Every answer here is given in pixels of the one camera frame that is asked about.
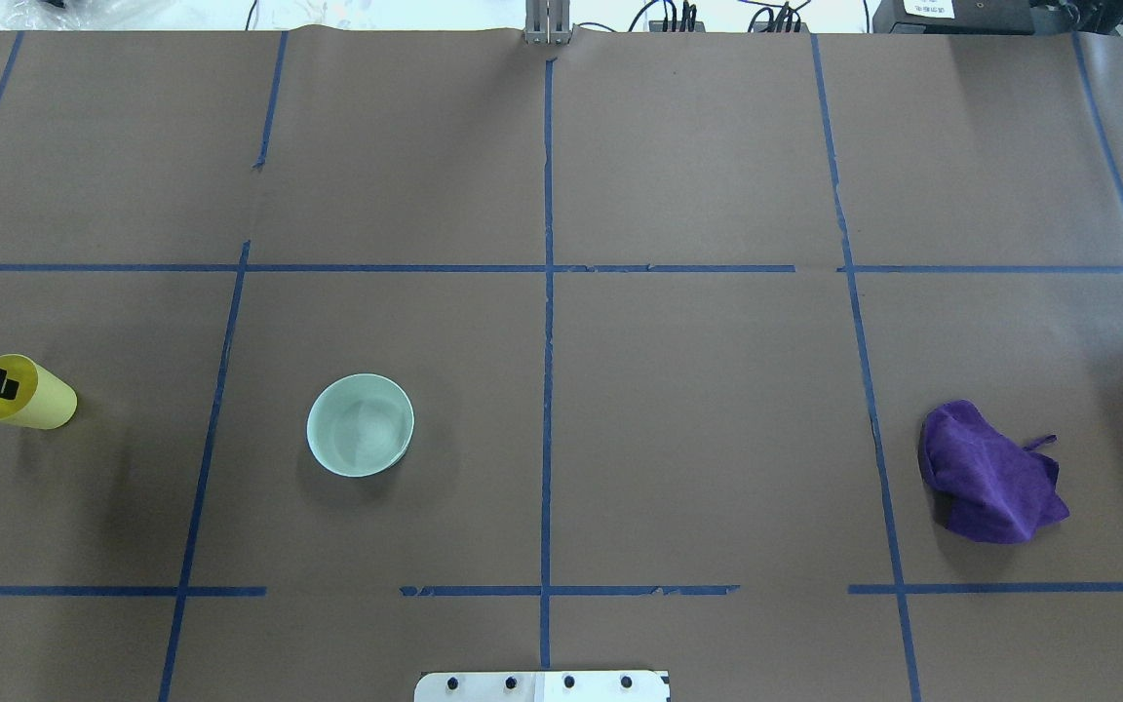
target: cup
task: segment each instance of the cup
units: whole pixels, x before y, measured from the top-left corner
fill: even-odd
[[[76,412],[76,392],[28,356],[0,356],[8,380],[19,383],[15,400],[0,396],[0,423],[28,428],[56,428]]]

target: label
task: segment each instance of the label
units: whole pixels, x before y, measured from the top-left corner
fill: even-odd
[[[956,18],[956,8],[950,0],[904,0],[904,12],[919,18]]]

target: purple cloth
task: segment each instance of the purple cloth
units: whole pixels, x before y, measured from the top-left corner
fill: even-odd
[[[973,541],[1021,544],[1063,521],[1068,507],[1056,494],[1060,464],[1033,450],[1052,440],[1021,448],[967,400],[930,412],[921,428],[921,476],[952,499],[946,528]]]

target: bowl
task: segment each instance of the bowl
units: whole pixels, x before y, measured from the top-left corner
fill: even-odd
[[[410,398],[395,382],[374,373],[331,383],[307,418],[311,454],[339,476],[371,476],[392,467],[413,435]]]

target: grid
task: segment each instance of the grid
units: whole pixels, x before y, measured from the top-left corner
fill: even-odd
[[[8,62],[3,66],[0,80],[0,101],[9,83],[15,60],[24,34],[15,37]],[[272,80],[271,99],[267,106],[266,119],[263,125],[263,145],[258,152],[255,167],[267,163],[272,119],[275,113],[277,92],[280,92],[281,72],[284,67],[286,42],[289,34],[282,33],[277,45],[275,75]],[[911,699],[914,702],[922,699],[919,684],[916,648],[913,644],[913,626],[910,618],[909,595],[979,595],[979,594],[1046,594],[1046,592],[1123,592],[1123,582],[995,582],[995,583],[912,583],[905,582],[902,571],[898,537],[895,523],[895,510],[891,499],[891,481],[887,477],[886,457],[883,452],[883,430],[879,425],[877,396],[874,376],[869,368],[868,343],[866,343],[865,321],[860,311],[859,283],[860,276],[882,274],[909,275],[948,275],[948,274],[1084,274],[1084,275],[1123,275],[1123,266],[891,266],[859,265],[852,254],[850,233],[839,199],[839,161],[834,136],[830,120],[830,108],[825,98],[823,74],[823,57],[816,36],[811,36],[812,58],[816,74],[816,97],[820,103],[821,120],[825,148],[828,148],[831,185],[833,190],[834,215],[837,215],[839,231],[842,234],[843,266],[838,273],[846,276],[848,298],[851,303],[851,316],[857,352],[860,357],[860,376],[864,382],[866,409],[868,409],[869,430],[873,434],[875,462],[882,485],[883,525],[886,529],[888,557],[891,557],[892,583],[853,583],[848,586],[850,595],[893,595],[900,617],[901,639],[904,646],[905,674],[907,675]],[[1105,126],[1102,122],[1095,98],[1089,83],[1086,58],[1077,35],[1074,35],[1075,58],[1079,76],[1083,80],[1084,97],[1086,97],[1093,126],[1095,126],[1097,143],[1105,156],[1106,167],[1113,180],[1123,215],[1123,180],[1112,156]],[[631,586],[559,586],[554,585],[551,577],[551,401],[553,401],[553,307],[554,277],[556,275],[585,274],[793,274],[792,265],[557,265],[553,256],[553,76],[554,62],[544,63],[544,265],[428,265],[428,263],[410,263],[410,265],[291,265],[290,263],[250,263],[250,243],[241,246],[237,263],[157,263],[157,265],[133,265],[133,263],[0,263],[0,271],[98,271],[98,272],[144,272],[144,271],[177,271],[177,272],[235,272],[236,283],[232,286],[232,298],[228,308],[227,325],[223,334],[221,359],[218,366],[214,395],[210,404],[209,425],[207,425],[206,443],[197,483],[195,496],[190,517],[190,526],[184,547],[182,568],[177,585],[174,587],[102,587],[102,586],[0,586],[0,595],[9,596],[162,596],[174,599],[174,618],[171,627],[167,657],[161,675],[159,701],[170,696],[170,684],[173,678],[175,656],[180,648],[182,635],[184,604],[190,596],[265,596],[266,587],[198,587],[190,585],[193,555],[199,537],[202,507],[206,498],[207,476],[209,476],[211,458],[214,448],[214,437],[218,431],[219,411],[222,408],[223,388],[231,363],[232,337],[235,336],[237,316],[240,310],[240,294],[244,290],[246,275],[271,274],[271,272],[445,272],[445,274],[539,274],[545,281],[544,312],[544,407],[540,439],[544,446],[542,482],[540,483],[540,582],[538,585],[504,585],[504,586],[464,586],[464,585],[427,585],[401,586],[401,596],[418,599],[419,596],[535,596],[539,601],[539,662],[540,667],[550,666],[550,601],[553,596],[627,596],[627,595],[683,595],[683,596],[722,596],[739,590],[739,585],[631,585]]]

